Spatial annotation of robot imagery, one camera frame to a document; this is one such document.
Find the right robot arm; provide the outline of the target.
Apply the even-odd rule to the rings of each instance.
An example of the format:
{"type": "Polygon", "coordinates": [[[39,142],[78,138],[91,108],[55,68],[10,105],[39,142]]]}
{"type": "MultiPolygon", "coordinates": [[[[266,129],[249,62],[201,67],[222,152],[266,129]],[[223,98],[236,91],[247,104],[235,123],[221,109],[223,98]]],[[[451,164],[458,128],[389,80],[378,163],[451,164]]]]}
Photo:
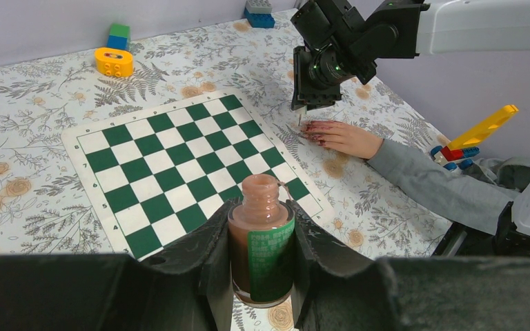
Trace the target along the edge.
{"type": "Polygon", "coordinates": [[[303,114],[341,100],[342,82],[368,83],[378,59],[448,52],[530,50],[530,1],[383,1],[364,18],[348,1],[307,1],[291,23],[291,110],[303,114]]]}

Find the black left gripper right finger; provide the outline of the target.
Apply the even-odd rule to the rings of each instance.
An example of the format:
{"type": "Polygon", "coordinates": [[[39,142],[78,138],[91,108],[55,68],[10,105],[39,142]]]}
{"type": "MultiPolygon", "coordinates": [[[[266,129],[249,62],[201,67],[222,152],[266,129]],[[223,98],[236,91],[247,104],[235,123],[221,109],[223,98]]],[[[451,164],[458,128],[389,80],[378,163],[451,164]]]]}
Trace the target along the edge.
{"type": "Polygon", "coordinates": [[[369,259],[296,202],[299,330],[530,330],[530,258],[369,259]]]}

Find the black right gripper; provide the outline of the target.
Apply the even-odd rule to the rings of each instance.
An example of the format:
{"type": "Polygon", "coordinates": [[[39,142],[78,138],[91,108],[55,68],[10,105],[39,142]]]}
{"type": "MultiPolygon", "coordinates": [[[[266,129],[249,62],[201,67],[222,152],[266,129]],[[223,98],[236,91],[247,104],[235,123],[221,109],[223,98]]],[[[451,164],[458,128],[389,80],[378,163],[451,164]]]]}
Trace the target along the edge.
{"type": "Polygon", "coordinates": [[[292,111],[334,106],[342,100],[342,82],[358,77],[366,83],[376,75],[374,60],[349,49],[362,36],[364,19],[348,1],[306,1],[291,23],[304,41],[293,49],[292,111]]]}

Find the grey sleeved forearm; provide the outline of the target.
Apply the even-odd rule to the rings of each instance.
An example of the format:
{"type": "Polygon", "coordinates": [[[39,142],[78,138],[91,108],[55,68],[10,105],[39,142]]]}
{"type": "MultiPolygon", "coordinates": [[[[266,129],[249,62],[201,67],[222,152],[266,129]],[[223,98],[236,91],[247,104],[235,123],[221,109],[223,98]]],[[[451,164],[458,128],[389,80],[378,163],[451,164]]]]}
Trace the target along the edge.
{"type": "Polygon", "coordinates": [[[519,193],[445,170],[421,150],[385,140],[367,163],[430,211],[469,228],[495,234],[498,217],[519,193]]]}

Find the person's hand painted nails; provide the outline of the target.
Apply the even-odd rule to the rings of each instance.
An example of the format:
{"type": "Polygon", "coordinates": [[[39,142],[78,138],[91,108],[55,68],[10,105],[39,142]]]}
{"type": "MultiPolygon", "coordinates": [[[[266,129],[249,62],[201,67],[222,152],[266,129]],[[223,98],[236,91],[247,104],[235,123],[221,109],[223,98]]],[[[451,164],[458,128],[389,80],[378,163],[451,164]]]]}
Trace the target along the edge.
{"type": "Polygon", "coordinates": [[[384,141],[363,128],[339,121],[309,121],[301,132],[317,146],[361,159],[371,159],[384,141]]]}

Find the nail polish bottle green label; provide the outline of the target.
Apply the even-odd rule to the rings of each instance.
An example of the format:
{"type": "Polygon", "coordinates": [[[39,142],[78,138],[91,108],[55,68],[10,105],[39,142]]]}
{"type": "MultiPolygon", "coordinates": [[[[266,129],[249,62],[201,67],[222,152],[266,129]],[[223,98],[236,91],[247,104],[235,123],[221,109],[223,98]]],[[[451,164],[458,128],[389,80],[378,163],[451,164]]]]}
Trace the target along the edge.
{"type": "Polygon", "coordinates": [[[246,177],[242,201],[228,212],[233,292],[254,308],[280,304],[293,288],[295,213],[280,201],[281,186],[269,174],[246,177]]]}

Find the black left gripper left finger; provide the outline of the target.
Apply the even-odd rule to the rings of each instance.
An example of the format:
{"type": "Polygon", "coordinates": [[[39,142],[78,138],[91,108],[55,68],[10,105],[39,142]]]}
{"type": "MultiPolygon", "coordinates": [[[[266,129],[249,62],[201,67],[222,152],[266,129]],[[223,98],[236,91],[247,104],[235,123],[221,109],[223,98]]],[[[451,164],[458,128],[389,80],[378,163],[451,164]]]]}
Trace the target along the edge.
{"type": "Polygon", "coordinates": [[[229,330],[232,206],[143,261],[0,255],[0,330],[229,330]]]}

